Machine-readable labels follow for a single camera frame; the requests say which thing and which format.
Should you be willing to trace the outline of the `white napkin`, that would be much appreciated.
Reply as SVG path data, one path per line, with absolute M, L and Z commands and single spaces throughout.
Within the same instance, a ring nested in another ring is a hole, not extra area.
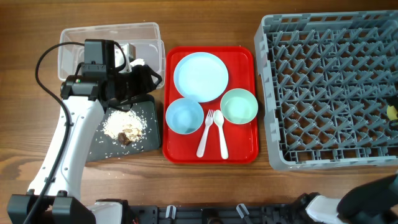
M 131 67 L 135 67 L 135 66 L 138 66 L 138 65 L 145 65 L 145 64 L 146 64 L 146 63 L 145 63 L 144 59 L 142 59 L 142 58 L 137 58 L 137 59 L 133 60 L 133 61 L 130 63 L 130 66 L 131 66 Z

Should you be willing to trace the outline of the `yellow cup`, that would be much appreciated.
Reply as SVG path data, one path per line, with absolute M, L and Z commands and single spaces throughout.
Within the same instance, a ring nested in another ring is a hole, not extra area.
M 388 106 L 386 111 L 387 117 L 390 121 L 398 120 L 397 110 L 394 106 Z

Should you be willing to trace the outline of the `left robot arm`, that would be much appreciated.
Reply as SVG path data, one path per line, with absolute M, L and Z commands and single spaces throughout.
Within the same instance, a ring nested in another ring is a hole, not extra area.
M 7 205 L 13 223 L 137 223 L 127 200 L 80 202 L 81 179 L 92 138 L 107 109 L 124 105 L 154 91 L 162 77 L 148 65 L 125 68 L 115 64 L 120 45 L 113 40 L 87 39 L 84 60 L 62 83 L 56 101 L 60 116 L 47 155 L 25 194 L 14 194 Z

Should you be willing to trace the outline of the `rice and mushroom leftovers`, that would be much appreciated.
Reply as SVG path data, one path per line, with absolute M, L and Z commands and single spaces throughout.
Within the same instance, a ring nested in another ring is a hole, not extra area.
M 112 111 L 103 122 L 102 132 L 113 140 L 124 134 L 128 141 L 138 142 L 146 135 L 147 120 L 134 111 Z

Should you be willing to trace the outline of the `mint green bowl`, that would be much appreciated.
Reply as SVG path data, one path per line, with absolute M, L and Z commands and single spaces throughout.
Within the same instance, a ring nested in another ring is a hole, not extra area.
M 223 95 L 220 109 L 230 123 L 247 124 L 257 116 L 259 105 L 250 91 L 234 88 Z

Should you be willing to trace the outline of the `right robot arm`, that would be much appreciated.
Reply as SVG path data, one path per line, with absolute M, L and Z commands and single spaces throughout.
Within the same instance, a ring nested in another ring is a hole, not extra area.
M 397 205 L 397 174 L 350 190 L 343 198 L 315 196 L 305 207 L 309 218 L 318 223 L 389 224 L 397 223 L 392 207 Z

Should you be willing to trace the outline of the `light blue bowl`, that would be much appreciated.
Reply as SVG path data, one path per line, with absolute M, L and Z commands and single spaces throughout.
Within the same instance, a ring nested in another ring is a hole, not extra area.
M 168 106 L 165 120 L 173 132 L 177 134 L 192 134 L 203 123 L 203 108 L 196 101 L 188 98 L 179 98 Z

